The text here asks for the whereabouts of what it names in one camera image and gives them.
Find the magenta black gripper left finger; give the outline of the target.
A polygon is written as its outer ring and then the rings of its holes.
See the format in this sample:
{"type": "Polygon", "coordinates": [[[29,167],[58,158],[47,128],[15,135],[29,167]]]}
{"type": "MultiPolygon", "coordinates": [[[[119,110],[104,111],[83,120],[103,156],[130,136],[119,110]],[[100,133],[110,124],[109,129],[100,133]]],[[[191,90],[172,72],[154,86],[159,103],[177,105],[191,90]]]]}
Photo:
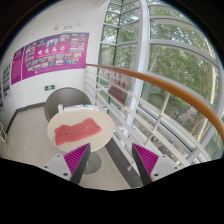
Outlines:
{"type": "Polygon", "coordinates": [[[71,172],[70,181],[72,183],[80,183],[90,154],[90,144],[85,144],[64,155],[65,162],[71,172]]]}

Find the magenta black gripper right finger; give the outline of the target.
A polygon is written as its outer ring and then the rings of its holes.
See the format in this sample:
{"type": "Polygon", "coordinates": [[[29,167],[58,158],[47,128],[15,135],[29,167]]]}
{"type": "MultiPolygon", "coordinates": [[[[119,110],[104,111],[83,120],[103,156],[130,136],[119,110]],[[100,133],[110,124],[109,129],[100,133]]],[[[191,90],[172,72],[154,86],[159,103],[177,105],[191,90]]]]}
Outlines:
{"type": "Polygon", "coordinates": [[[137,144],[132,144],[132,155],[140,173],[143,185],[150,184],[152,182],[150,175],[159,156],[137,144]]]}

